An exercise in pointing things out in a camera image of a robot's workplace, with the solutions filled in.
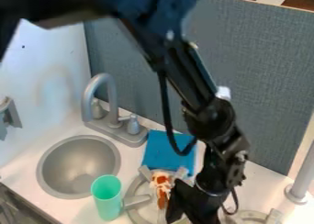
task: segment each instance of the black cable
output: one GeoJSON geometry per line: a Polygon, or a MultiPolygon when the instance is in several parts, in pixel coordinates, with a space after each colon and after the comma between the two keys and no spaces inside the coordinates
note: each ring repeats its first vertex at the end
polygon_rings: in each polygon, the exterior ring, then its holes
{"type": "Polygon", "coordinates": [[[185,148],[180,151],[178,145],[176,144],[174,133],[173,133],[173,123],[171,120],[170,108],[169,108],[169,98],[168,98],[168,89],[167,89],[167,82],[165,73],[163,71],[158,72],[159,84],[161,88],[161,95],[162,95],[162,107],[163,107],[163,123],[166,128],[166,133],[170,145],[174,149],[175,153],[180,156],[188,155],[191,150],[193,149],[194,145],[197,143],[197,138],[194,137],[191,141],[185,146],[185,148]]]}

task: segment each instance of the faucet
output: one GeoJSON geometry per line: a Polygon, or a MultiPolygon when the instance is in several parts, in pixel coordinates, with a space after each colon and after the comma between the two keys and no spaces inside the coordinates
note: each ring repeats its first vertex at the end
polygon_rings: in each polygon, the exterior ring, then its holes
{"type": "Polygon", "coordinates": [[[82,121],[88,128],[106,134],[130,147],[139,147],[147,139],[148,130],[140,125],[136,115],[119,117],[117,88],[110,74],[100,73],[90,80],[84,90],[81,104],[82,121]],[[101,84],[107,85],[110,110],[106,116],[99,101],[94,98],[94,93],[101,84]]]}
{"type": "Polygon", "coordinates": [[[100,73],[94,76],[86,87],[82,99],[82,120],[83,122],[89,122],[93,119],[92,101],[96,89],[101,84],[107,85],[110,126],[113,128],[121,127],[122,123],[118,120],[117,88],[114,78],[108,73],[100,73]]]}
{"type": "Polygon", "coordinates": [[[7,133],[6,127],[8,125],[15,128],[22,128],[16,105],[11,98],[6,96],[0,100],[0,140],[5,140],[7,133]]]}

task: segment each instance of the metal pole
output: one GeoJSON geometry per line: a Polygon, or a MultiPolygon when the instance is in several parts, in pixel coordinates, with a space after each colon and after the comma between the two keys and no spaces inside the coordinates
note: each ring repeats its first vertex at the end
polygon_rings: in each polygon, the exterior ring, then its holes
{"type": "Polygon", "coordinates": [[[286,196],[296,204],[305,204],[308,201],[308,187],[314,178],[314,141],[308,150],[306,159],[297,174],[296,181],[286,187],[286,196]]]}

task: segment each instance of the faucet handle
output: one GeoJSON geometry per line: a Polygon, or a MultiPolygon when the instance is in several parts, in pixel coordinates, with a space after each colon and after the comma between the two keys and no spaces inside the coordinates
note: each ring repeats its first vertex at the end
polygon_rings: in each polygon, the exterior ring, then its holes
{"type": "Polygon", "coordinates": [[[104,108],[100,106],[99,100],[97,98],[93,99],[92,113],[94,119],[101,119],[106,115],[104,108]]]}
{"type": "Polygon", "coordinates": [[[127,132],[130,135],[136,135],[140,133],[140,123],[138,121],[138,116],[135,114],[130,114],[128,117],[118,118],[118,121],[128,120],[127,132]]]}

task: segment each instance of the white countertop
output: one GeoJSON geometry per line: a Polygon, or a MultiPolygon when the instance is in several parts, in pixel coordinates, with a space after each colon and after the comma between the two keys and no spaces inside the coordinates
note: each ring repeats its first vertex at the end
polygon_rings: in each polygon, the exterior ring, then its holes
{"type": "MultiPolygon", "coordinates": [[[[120,109],[120,114],[122,116],[126,115],[128,111],[120,109]]],[[[139,118],[139,120],[141,124],[150,129],[164,129],[162,125],[148,119],[139,118]]],[[[24,197],[34,206],[60,221],[60,223],[105,223],[97,215],[91,196],[76,200],[59,199],[44,192],[37,182],[36,168],[42,154],[60,140],[75,135],[97,135],[111,140],[116,145],[121,155],[121,168],[118,172],[118,178],[122,182],[122,195],[124,195],[132,179],[138,174],[137,170],[142,161],[145,145],[133,149],[110,139],[108,136],[93,131],[84,126],[79,113],[72,113],[59,127],[50,129],[36,141],[30,143],[28,148],[14,160],[0,168],[0,182],[24,197]]],[[[204,150],[204,144],[199,143],[196,153],[196,172],[202,166],[204,150]]],[[[271,208],[276,208],[285,213],[285,223],[313,223],[313,200],[305,206],[295,206],[285,198],[284,188],[292,183],[289,178],[253,162],[247,162],[245,174],[248,179],[244,182],[244,186],[237,188],[240,209],[251,209],[268,213],[271,208]]],[[[226,201],[226,207],[229,206],[232,206],[230,198],[226,201]]],[[[110,223],[130,224],[131,221],[123,213],[110,223]]]]}

